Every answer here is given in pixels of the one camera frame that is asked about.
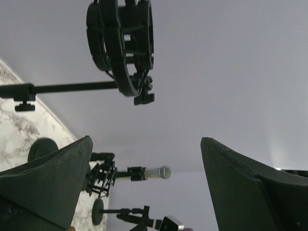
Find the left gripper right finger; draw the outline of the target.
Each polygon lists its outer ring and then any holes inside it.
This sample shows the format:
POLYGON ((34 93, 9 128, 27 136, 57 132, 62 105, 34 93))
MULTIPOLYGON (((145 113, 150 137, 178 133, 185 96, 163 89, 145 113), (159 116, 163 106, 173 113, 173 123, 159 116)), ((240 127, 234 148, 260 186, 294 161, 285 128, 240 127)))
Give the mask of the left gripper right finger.
POLYGON ((201 152, 219 230, 307 230, 306 171, 275 169, 209 137, 201 152))

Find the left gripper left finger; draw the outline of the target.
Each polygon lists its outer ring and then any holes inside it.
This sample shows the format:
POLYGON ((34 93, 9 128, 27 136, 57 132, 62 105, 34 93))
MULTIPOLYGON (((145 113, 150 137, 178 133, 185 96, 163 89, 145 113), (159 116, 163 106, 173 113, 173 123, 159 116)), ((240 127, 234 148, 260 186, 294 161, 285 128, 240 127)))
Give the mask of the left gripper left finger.
POLYGON ((71 226, 93 142, 85 136, 0 173, 2 231, 65 231, 71 226))

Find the gold microphone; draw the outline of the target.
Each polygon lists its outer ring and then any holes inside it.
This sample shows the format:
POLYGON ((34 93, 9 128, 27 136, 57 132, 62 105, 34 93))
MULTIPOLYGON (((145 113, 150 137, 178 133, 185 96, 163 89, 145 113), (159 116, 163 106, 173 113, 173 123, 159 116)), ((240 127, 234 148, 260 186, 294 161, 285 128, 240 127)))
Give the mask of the gold microphone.
POLYGON ((76 231, 75 227, 71 226, 68 231, 76 231))

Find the round base shock mount stand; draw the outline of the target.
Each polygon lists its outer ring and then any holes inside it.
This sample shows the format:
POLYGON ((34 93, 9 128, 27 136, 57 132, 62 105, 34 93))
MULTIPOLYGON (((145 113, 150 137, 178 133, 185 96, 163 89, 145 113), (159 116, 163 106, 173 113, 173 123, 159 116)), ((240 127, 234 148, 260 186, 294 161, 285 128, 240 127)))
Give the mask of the round base shock mount stand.
MULTIPOLYGON (((59 148, 54 140, 39 138, 31 145, 27 161, 33 161, 57 150, 59 148)), ((97 162, 97 164, 93 168, 88 167, 82 191, 86 191, 89 195, 96 193, 99 198, 109 196, 110 188, 115 184, 117 174, 114 157, 114 153, 91 154, 90 161, 97 162)))

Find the glitter microphone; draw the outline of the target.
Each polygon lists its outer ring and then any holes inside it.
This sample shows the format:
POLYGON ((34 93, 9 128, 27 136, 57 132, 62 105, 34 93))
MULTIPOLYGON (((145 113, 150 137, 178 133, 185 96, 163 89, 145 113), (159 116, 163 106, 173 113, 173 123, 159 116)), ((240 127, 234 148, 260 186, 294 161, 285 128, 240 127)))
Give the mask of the glitter microphone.
POLYGON ((144 172, 146 179, 164 179, 167 180, 172 177, 173 171, 168 166, 158 168, 146 168, 144 172))

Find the tripod shock mount stand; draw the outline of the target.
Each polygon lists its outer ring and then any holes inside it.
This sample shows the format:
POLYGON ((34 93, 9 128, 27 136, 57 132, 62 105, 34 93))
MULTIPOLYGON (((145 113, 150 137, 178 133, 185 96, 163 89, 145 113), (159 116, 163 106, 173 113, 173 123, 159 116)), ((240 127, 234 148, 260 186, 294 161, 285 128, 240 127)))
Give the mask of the tripod shock mount stand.
POLYGON ((149 0, 95 0, 87 9, 87 40, 97 68, 112 78, 91 82, 49 86, 31 83, 2 85, 0 96, 19 102, 17 112, 34 111, 37 94, 118 89, 134 98, 134 105, 154 102, 150 91, 153 79, 148 75, 154 66, 154 29, 149 0))

